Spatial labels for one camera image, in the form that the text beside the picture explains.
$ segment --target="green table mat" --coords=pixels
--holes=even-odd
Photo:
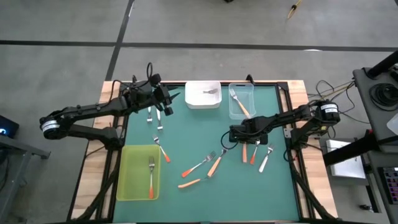
[[[149,157],[154,158],[152,173],[154,198],[149,198]],[[160,166],[162,164],[158,145],[124,146],[116,199],[119,201],[156,200],[159,196]]]
[[[154,121],[147,124],[147,110],[129,117],[126,145],[153,144],[152,135],[171,159],[162,156],[159,198],[153,201],[116,201],[113,222],[250,222],[299,219],[289,163],[284,160],[285,140],[282,128],[269,133],[269,144],[275,146],[263,173],[258,172],[266,155],[266,146],[259,146],[254,166],[242,163],[242,145],[227,152],[214,177],[186,189],[177,185],[203,178],[212,162],[197,168],[186,178],[183,171],[193,167],[211,151],[221,153],[220,138],[231,124],[241,121],[229,118],[228,87],[222,87],[223,101],[217,109],[192,110],[185,104],[184,87],[173,90],[181,94],[173,100],[174,114],[162,113],[164,130],[157,130]],[[274,86],[254,89],[256,116],[280,113]],[[248,160],[254,146],[248,146]]]

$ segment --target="metal stand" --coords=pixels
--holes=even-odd
[[[5,223],[10,212],[12,202],[21,184],[24,183],[26,167],[32,155],[38,155],[41,159],[48,159],[50,152],[37,149],[18,142],[7,136],[0,135],[0,147],[9,150],[9,156],[15,157],[9,168],[9,177],[4,188],[0,192],[0,223]]]
[[[325,166],[330,166],[347,159],[360,156],[371,150],[379,150],[379,144],[373,133],[355,141],[347,146],[341,147],[323,155]]]

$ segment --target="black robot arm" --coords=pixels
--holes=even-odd
[[[40,118],[40,128],[44,137],[47,139],[61,139],[72,136],[89,140],[97,139],[105,145],[106,149],[121,148],[123,145],[114,128],[96,129],[74,123],[83,119],[107,115],[115,117],[127,116],[131,113],[138,113],[138,111],[150,106],[155,106],[159,111],[165,111],[166,116],[173,114],[173,110],[169,105],[172,104],[172,100],[179,93],[170,96],[169,90],[173,90],[173,88],[161,84],[159,74],[152,75],[151,63],[147,67],[147,77],[147,81],[141,82],[137,82],[135,77],[133,77],[132,83],[123,84],[125,89],[121,96],[114,99],[110,98],[107,103],[66,107]]]
[[[267,134],[274,128],[297,121],[308,122],[303,127],[292,130],[291,135],[294,144],[300,141],[307,142],[308,136],[312,134],[325,134],[329,126],[333,126],[340,121],[338,107],[329,100],[319,100],[301,105],[293,111],[275,114],[270,117],[258,116],[245,119],[240,125],[231,125],[229,127],[229,141],[255,144],[257,140],[260,140],[260,144],[267,144]]]

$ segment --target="white container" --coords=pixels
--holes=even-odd
[[[204,93],[217,89],[214,94]],[[185,84],[185,102],[191,109],[218,108],[223,99],[221,83],[218,81],[188,81]]]

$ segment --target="yellow object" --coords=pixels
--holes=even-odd
[[[149,198],[150,170],[148,158],[154,157],[152,198]],[[156,200],[160,189],[160,149],[158,145],[124,146],[119,171],[118,201]]]
[[[292,6],[291,10],[289,11],[289,14],[287,15],[287,19],[290,19],[293,16],[294,12],[296,11],[296,9],[301,4],[301,1],[302,0],[298,0],[298,2]]]

